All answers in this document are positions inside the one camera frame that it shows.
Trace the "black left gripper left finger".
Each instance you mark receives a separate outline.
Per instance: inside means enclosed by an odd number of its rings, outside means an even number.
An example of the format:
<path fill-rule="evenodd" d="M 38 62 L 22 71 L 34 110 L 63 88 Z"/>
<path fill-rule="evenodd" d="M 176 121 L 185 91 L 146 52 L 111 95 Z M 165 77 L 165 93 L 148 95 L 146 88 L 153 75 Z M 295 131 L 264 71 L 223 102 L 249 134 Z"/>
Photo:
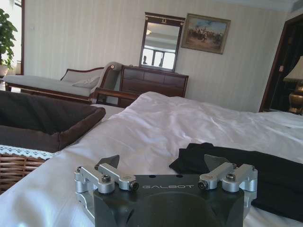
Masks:
<path fill-rule="evenodd" d="M 94 166 L 79 166 L 74 172 L 77 200 L 82 204 L 84 213 L 92 223 L 95 222 L 94 190 L 101 194 L 111 194 L 116 185 L 128 192 L 138 189 L 134 175 L 125 174 L 117 169 L 119 159 L 119 155 L 103 158 Z"/>

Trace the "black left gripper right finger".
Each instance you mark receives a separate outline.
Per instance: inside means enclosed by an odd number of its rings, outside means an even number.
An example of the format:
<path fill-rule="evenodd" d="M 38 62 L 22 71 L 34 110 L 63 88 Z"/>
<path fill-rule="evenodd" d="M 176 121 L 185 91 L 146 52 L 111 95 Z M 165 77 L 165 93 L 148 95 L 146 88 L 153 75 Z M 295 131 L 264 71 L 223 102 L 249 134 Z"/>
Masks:
<path fill-rule="evenodd" d="M 244 207 L 249 208 L 251 202 L 257 198 L 258 171 L 248 164 L 237 167 L 224 157 L 205 154 L 204 162 L 210 170 L 199 176 L 198 187 L 202 190 L 216 189 L 219 182 L 227 192 L 244 190 Z"/>

